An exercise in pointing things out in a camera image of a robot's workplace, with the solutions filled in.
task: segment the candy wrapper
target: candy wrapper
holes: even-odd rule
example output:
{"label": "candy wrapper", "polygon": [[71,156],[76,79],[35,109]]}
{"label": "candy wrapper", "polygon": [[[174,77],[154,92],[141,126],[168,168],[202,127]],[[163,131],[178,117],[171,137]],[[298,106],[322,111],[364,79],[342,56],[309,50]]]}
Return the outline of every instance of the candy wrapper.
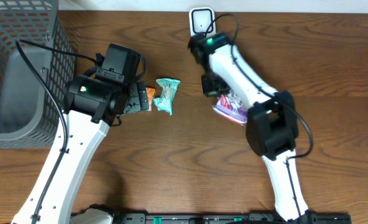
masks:
{"label": "candy wrapper", "polygon": [[242,107],[239,97],[231,90],[227,95],[221,95],[213,109],[230,121],[240,125],[247,123],[247,111]]}
{"label": "candy wrapper", "polygon": [[152,111],[152,100],[155,97],[156,90],[154,88],[147,88],[148,105],[149,109],[147,111]]}
{"label": "candy wrapper", "polygon": [[172,115],[173,99],[176,95],[179,80],[172,80],[170,78],[157,79],[157,83],[163,88],[160,98],[155,98],[154,103],[158,110],[164,110]]}

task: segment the white backdrop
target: white backdrop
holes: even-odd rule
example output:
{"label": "white backdrop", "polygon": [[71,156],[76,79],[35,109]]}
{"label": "white backdrop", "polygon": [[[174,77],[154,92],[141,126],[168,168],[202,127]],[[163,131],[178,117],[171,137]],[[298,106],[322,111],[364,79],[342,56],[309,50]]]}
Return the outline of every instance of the white backdrop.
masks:
{"label": "white backdrop", "polygon": [[368,0],[60,0],[61,10],[368,13]]}

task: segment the basket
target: basket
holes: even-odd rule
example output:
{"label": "basket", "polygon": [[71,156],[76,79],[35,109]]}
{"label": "basket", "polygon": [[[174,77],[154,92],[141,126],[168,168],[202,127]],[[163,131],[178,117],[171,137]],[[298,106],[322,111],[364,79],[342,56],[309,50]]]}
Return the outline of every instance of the basket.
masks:
{"label": "basket", "polygon": [[[46,147],[53,143],[58,114],[14,41],[25,39],[71,52],[57,11],[58,0],[0,0],[0,148]],[[75,58],[21,46],[62,105]]]}

